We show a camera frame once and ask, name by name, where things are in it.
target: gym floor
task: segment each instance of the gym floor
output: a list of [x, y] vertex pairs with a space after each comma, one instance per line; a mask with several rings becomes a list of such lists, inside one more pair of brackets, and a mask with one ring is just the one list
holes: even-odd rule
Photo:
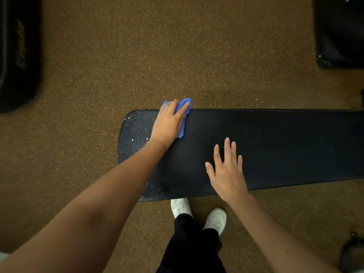
[[[361, 109], [362, 71], [316, 65], [311, 0], [43, 0], [42, 10], [39, 96], [0, 116], [0, 252], [117, 164], [133, 109], [183, 97], [194, 108]], [[362, 180], [253, 194], [335, 264], [349, 230], [364, 235]], [[270, 272], [219, 197], [190, 202], [201, 225], [226, 209], [228, 272]], [[172, 233], [169, 201], [139, 203], [105, 272], [154, 272]]]

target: black vinyl pad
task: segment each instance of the black vinyl pad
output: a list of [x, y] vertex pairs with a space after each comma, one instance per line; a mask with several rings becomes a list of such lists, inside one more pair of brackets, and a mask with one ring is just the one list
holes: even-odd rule
[[[158, 110], [134, 110], [121, 127], [118, 160], [149, 140]], [[364, 111], [191, 110], [150, 177], [141, 201], [215, 194], [205, 162], [230, 137], [248, 190], [364, 178]]]

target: black pants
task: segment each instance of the black pants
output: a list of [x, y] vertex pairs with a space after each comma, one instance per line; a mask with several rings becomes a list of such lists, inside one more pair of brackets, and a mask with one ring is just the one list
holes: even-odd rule
[[226, 273], [217, 255], [221, 248], [216, 230], [201, 231], [193, 217], [180, 214], [157, 273]]

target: foot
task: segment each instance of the foot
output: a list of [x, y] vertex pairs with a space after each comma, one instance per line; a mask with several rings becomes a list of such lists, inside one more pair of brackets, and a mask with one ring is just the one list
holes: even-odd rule
[[180, 214], [189, 214], [193, 217], [190, 203], [187, 198], [178, 198], [171, 200], [171, 208], [174, 218], [176, 218]]
[[226, 225], [226, 213], [221, 208], [213, 209], [206, 220], [205, 227], [203, 229], [215, 229], [219, 235], [224, 231]]

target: cleaning cloth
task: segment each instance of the cleaning cloth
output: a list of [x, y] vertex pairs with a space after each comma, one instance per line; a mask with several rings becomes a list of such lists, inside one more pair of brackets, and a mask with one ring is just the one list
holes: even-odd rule
[[[182, 106], [186, 103], [186, 102], [189, 102], [190, 105], [188, 106], [186, 112], [184, 113], [184, 118], [183, 118], [183, 122], [182, 122], [182, 125], [181, 125], [181, 129], [180, 129], [180, 133], [177, 135], [176, 138], [182, 138], [183, 135], [184, 135], [184, 122], [186, 121], [186, 117], [187, 115], [189, 114], [189, 112], [191, 111], [191, 108], [192, 108], [192, 100], [189, 99], [188, 97], [184, 98], [182, 101], [180, 101], [180, 103], [177, 105], [176, 107], [176, 111], [174, 112], [176, 114], [176, 112], [178, 110], [180, 110], [182, 108]], [[164, 101], [164, 104], [163, 104], [163, 107], [166, 106], [166, 104], [168, 103], [168, 101]]]

